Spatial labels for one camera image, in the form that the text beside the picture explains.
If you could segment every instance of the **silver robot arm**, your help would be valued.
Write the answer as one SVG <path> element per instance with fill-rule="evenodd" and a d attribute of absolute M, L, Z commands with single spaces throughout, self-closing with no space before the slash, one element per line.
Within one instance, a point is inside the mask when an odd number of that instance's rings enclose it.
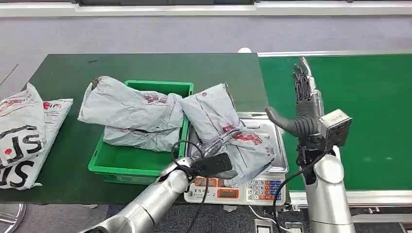
<path fill-rule="evenodd" d="M 333 150 L 335 155 L 327 154 L 314 165 L 315 183 L 305 184 L 311 232 L 355 233 L 343 183 L 339 148 L 334 147 Z"/>
<path fill-rule="evenodd" d="M 296 162 L 305 183 L 311 232 L 355 233 L 338 148 L 345 144 L 352 119 L 341 110 L 324 115 L 321 92 L 304 57 L 293 68 L 295 119 L 271 107 L 266 112 L 275 125 L 298 138 Z"/>
<path fill-rule="evenodd" d="M 177 160 L 190 166 L 189 158 Z M 156 182 L 118 214 L 80 233 L 147 233 L 159 223 L 164 214 L 189 185 L 187 174 L 171 163 L 161 172 Z"/>

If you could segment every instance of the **package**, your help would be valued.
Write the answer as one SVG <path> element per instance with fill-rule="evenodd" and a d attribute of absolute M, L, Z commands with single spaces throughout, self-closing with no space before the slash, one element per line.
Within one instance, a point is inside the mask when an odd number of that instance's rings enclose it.
<path fill-rule="evenodd" d="M 220 151 L 229 155 L 233 170 L 238 173 L 233 179 L 225 180 L 225 185 L 237 187 L 269 169 L 275 158 L 272 145 L 245 127 L 225 84 L 186 97 L 181 105 L 202 142 L 240 129 L 241 133 L 234 135 Z"/>
<path fill-rule="evenodd" d="M 29 189 L 34 186 L 41 186 L 35 183 L 39 172 L 46 161 L 47 155 L 52 148 L 53 142 L 59 132 L 60 126 L 69 113 L 73 99 L 61 99 L 43 102 L 46 118 L 46 143 L 44 152 L 35 157 L 22 161 L 14 166 L 9 166 L 0 170 L 0 188 L 15 188 L 18 190 Z"/>
<path fill-rule="evenodd" d="M 138 91 L 107 76 L 96 82 L 87 87 L 79 121 L 148 132 L 182 127 L 180 95 Z"/>
<path fill-rule="evenodd" d="M 132 146 L 154 151 L 171 151 L 179 140 L 180 128 L 155 132 L 142 132 L 135 129 L 104 128 L 103 141 L 114 146 Z"/>
<path fill-rule="evenodd" d="M 44 151 L 43 101 L 33 85 L 0 101 L 0 168 Z"/>
<path fill-rule="evenodd" d="M 103 76 L 92 82 L 78 120 L 105 125 L 104 142 L 154 151 L 171 151 L 183 124 L 182 97 L 138 91 Z"/>

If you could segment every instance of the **scale keypad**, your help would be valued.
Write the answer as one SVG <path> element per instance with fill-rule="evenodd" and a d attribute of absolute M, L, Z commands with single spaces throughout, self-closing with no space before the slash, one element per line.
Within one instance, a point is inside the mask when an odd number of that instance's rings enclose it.
<path fill-rule="evenodd" d="M 274 200 L 275 194 L 280 187 L 281 181 L 252 180 L 247 187 L 248 200 Z M 280 191 L 277 200 L 281 200 L 282 191 Z"/>

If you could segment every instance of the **green plastic crate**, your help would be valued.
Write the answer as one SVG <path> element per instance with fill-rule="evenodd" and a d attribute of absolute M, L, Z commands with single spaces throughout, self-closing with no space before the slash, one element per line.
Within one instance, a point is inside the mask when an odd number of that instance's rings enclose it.
<path fill-rule="evenodd" d="M 157 91 L 166 95 L 176 93 L 187 97 L 193 94 L 192 83 L 127 80 L 125 84 L 139 91 Z M 180 130 L 181 140 L 186 139 L 188 130 L 189 120 L 185 116 Z M 179 149 L 179 157 L 184 155 L 185 147 L 182 146 Z M 102 135 L 88 168 L 91 172 L 103 175 L 106 182 L 151 184 L 171 162 L 170 152 L 112 146 L 103 142 Z"/>

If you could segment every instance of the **scale control panel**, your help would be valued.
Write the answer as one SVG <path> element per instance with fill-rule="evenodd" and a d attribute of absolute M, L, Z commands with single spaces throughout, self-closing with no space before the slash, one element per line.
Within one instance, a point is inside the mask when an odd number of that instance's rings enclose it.
<path fill-rule="evenodd" d="M 238 188 L 224 185 L 222 179 L 209 178 L 209 188 L 205 203 L 227 205 L 272 205 L 280 184 L 285 180 L 284 174 L 270 174 L 256 177 L 248 184 Z M 196 178 L 184 193 L 185 200 L 192 203 L 202 202 L 206 189 L 206 178 Z M 276 205 L 285 203 L 285 187 L 280 191 Z"/>

